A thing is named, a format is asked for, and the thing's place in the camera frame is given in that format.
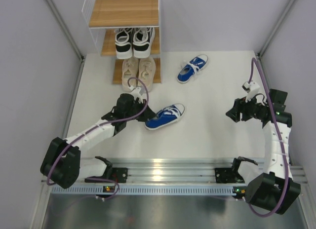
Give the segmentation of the aluminium frame post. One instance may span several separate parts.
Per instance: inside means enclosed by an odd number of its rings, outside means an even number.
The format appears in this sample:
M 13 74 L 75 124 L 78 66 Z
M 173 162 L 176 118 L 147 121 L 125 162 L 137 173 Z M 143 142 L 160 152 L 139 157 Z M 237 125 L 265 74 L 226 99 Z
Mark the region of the aluminium frame post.
M 75 39 L 73 38 L 71 32 L 69 31 L 69 28 L 67 24 L 65 23 L 62 15 L 60 14 L 57 6 L 55 5 L 53 0 L 44 0 L 45 3 L 47 4 L 48 8 L 50 9 L 53 17 L 55 18 L 57 24 L 59 25 L 60 29 L 62 30 L 64 36 L 66 37 L 66 40 L 72 47 L 72 50 L 78 57 L 81 63 L 84 62 L 84 56 L 82 55 L 81 51 L 79 50 L 79 47 L 77 46 Z
M 287 17 L 291 13 L 293 7 L 297 3 L 298 0 L 288 0 L 285 7 L 282 9 L 281 14 L 278 16 L 276 22 L 272 26 L 271 31 L 269 32 L 269 35 L 265 39 L 262 47 L 260 48 L 259 52 L 257 52 L 256 57 L 258 60 L 261 60 L 264 54 L 266 53 L 269 46 L 274 41 L 275 37 L 277 36 L 278 32 L 282 28 L 284 22 L 286 21 Z

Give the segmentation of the black white sneaker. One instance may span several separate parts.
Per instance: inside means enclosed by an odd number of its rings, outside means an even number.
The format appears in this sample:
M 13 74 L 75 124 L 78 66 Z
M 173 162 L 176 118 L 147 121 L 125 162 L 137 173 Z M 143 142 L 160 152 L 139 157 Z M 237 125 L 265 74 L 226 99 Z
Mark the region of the black white sneaker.
M 154 27 L 137 28 L 133 35 L 133 55 L 138 59 L 148 58 L 155 38 Z
M 132 51 L 132 35 L 133 28 L 115 29 L 115 47 L 118 59 L 129 59 L 133 55 Z

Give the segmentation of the left aluminium frame post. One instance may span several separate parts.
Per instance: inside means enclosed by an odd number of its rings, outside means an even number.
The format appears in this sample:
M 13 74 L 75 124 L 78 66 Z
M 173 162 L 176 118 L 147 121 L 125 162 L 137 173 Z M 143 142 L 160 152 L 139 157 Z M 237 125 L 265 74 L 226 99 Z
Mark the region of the left aluminium frame post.
M 81 51 L 79 50 L 79 47 L 77 46 L 75 39 L 73 38 L 71 32 L 69 31 L 69 28 L 67 24 L 65 23 L 62 15 L 60 14 L 57 6 L 55 5 L 53 0 L 44 0 L 45 3 L 47 4 L 48 8 L 50 9 L 53 17 L 55 18 L 57 24 L 59 25 L 60 29 L 62 30 L 64 36 L 66 37 L 66 40 L 72 47 L 72 50 L 78 57 L 81 63 L 84 62 L 84 56 L 82 55 Z

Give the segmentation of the right aluminium frame post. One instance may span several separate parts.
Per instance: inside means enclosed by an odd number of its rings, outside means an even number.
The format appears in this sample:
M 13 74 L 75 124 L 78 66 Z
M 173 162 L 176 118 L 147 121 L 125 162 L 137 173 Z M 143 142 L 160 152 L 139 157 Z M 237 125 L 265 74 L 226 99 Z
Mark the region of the right aluminium frame post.
M 260 48 L 259 52 L 257 52 L 256 57 L 258 60 L 261 60 L 264 54 L 266 53 L 269 46 L 274 41 L 275 37 L 277 36 L 278 32 L 282 28 L 284 22 L 286 21 L 287 17 L 291 13 L 293 7 L 297 3 L 298 0 L 288 0 L 285 7 L 282 9 L 281 14 L 278 16 L 276 22 L 272 26 L 271 31 L 269 32 L 269 35 L 265 39 L 262 47 Z

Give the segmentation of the blue canvas sneaker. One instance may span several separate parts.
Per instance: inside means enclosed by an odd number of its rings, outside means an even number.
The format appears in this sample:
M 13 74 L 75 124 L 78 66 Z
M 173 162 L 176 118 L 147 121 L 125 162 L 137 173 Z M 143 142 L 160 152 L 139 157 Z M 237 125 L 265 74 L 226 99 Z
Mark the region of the blue canvas sneaker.
M 145 128 L 153 131 L 159 128 L 178 122 L 185 113 L 185 106 L 181 103 L 176 103 L 167 106 L 156 113 L 156 116 L 145 122 Z
M 192 77 L 206 68 L 208 60 L 209 58 L 206 54 L 200 54 L 191 61 L 184 62 L 181 71 L 177 75 L 177 81 L 182 84 L 189 82 Z

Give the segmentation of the aluminium mounting rail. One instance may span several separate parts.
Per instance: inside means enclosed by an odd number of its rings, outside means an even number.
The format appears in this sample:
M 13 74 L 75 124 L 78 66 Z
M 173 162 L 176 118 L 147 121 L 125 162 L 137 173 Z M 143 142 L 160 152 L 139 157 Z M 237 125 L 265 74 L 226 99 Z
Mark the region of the aluminium mounting rail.
M 126 185 L 215 185 L 216 168 L 230 168 L 232 158 L 110 158 L 127 168 Z

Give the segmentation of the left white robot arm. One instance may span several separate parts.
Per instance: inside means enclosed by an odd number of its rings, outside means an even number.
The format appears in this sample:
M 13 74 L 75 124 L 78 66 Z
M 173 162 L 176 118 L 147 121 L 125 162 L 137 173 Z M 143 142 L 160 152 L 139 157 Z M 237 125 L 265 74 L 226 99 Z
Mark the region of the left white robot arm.
M 126 128 L 129 121 L 146 122 L 155 117 L 148 106 L 149 98 L 123 93 L 110 112 L 81 133 L 62 139 L 54 138 L 48 147 L 40 172 L 47 185 L 67 189 L 78 180 L 112 182 L 113 165 L 106 158 L 81 155 Z

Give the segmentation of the wooden three-tier shoe shelf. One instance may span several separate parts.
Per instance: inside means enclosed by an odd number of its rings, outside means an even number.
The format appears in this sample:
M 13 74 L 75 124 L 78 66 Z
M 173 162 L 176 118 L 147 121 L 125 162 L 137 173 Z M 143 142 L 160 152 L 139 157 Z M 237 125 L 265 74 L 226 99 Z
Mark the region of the wooden three-tier shoe shelf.
M 84 0 L 81 12 L 98 53 L 110 58 L 113 84 L 121 84 L 123 65 L 123 60 L 116 57 L 115 30 L 153 27 L 151 56 L 156 64 L 153 82 L 161 82 L 160 0 Z

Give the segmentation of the beige lace sneaker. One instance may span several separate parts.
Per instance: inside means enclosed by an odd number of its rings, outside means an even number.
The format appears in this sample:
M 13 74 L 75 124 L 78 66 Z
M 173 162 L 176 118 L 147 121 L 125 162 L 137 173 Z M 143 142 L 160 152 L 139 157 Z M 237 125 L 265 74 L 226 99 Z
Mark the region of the beige lace sneaker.
M 143 82 L 148 91 L 152 90 L 153 80 L 156 72 L 156 63 L 153 57 L 140 59 L 138 78 Z
M 128 79 L 131 77 L 137 77 L 139 68 L 139 59 L 135 57 L 131 57 L 129 59 L 125 59 L 122 64 L 122 89 L 125 92 L 129 92 Z

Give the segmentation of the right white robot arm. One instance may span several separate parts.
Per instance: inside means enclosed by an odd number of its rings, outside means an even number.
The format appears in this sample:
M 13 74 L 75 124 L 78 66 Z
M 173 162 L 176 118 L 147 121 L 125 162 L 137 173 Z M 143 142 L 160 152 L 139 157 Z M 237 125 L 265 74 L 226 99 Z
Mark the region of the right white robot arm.
M 239 156 L 233 160 L 231 178 L 245 182 L 245 201 L 251 206 L 284 214 L 301 192 L 293 181 L 289 167 L 288 140 L 292 115 L 285 111 L 287 92 L 270 89 L 268 103 L 259 103 L 259 89 L 246 88 L 247 96 L 235 99 L 226 116 L 234 122 L 260 120 L 265 138 L 265 161 L 261 171 L 258 163 Z

